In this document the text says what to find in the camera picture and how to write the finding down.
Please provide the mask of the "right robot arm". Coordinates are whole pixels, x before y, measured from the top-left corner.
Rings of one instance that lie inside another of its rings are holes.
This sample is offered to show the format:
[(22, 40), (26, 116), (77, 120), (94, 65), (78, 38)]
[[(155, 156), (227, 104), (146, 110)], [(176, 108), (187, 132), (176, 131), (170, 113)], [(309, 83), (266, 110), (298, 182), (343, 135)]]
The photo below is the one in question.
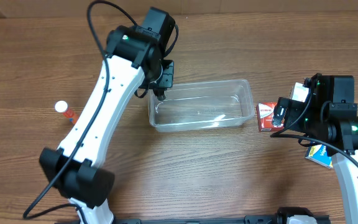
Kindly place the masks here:
[(304, 102), (280, 97), (273, 124), (292, 130), (291, 138), (325, 146), (342, 194), (345, 220), (358, 223), (358, 105), (354, 77), (322, 75), (306, 78)]

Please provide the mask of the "white blue medicine box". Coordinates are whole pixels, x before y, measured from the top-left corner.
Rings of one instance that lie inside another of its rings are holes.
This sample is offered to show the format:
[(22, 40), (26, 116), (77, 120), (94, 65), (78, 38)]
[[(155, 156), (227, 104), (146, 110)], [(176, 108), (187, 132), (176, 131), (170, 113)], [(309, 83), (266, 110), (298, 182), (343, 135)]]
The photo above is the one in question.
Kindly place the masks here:
[(305, 102), (309, 94), (309, 88), (304, 87), (302, 83), (296, 82), (291, 89), (290, 99)]

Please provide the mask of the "orange bottle white cap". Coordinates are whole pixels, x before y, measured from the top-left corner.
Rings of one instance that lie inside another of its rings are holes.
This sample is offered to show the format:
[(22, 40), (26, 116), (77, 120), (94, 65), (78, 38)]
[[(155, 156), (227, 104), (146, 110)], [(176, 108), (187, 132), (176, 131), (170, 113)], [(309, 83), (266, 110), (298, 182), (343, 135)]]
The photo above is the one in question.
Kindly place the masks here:
[(55, 111), (64, 115), (73, 124), (79, 119), (79, 116), (69, 107), (66, 101), (60, 100), (55, 103)]

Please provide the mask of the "blue yellow VapoDrops box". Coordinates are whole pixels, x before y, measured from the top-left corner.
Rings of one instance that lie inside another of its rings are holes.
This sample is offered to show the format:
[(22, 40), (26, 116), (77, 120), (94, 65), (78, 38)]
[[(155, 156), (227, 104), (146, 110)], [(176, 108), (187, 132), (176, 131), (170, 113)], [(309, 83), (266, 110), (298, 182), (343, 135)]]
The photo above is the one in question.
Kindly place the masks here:
[(327, 167), (328, 169), (333, 168), (331, 157), (328, 156), (326, 146), (324, 145), (319, 144), (310, 146), (306, 152), (305, 158), (321, 166)]

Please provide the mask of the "red medicine box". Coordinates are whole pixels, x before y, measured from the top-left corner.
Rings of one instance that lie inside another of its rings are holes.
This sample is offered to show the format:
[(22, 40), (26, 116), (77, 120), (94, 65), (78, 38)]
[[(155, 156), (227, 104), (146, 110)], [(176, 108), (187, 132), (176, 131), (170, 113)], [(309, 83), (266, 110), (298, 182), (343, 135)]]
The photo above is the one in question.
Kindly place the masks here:
[(273, 125), (273, 110), (276, 102), (262, 102), (256, 106), (257, 121), (260, 132), (275, 132), (283, 129), (283, 123), (279, 126)]

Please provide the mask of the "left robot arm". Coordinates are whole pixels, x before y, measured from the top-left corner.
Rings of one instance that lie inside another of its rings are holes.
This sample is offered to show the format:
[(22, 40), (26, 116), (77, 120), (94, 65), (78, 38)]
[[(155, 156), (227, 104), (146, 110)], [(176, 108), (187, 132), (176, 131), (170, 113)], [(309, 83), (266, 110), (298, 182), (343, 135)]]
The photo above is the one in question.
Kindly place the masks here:
[(173, 85), (170, 36), (174, 18), (151, 7), (141, 25), (112, 30), (102, 50), (99, 80), (74, 127), (56, 149), (44, 148), (39, 162), (49, 184), (68, 199), (77, 223), (113, 223), (108, 196), (115, 176), (102, 168), (112, 134), (138, 89), (158, 100)]

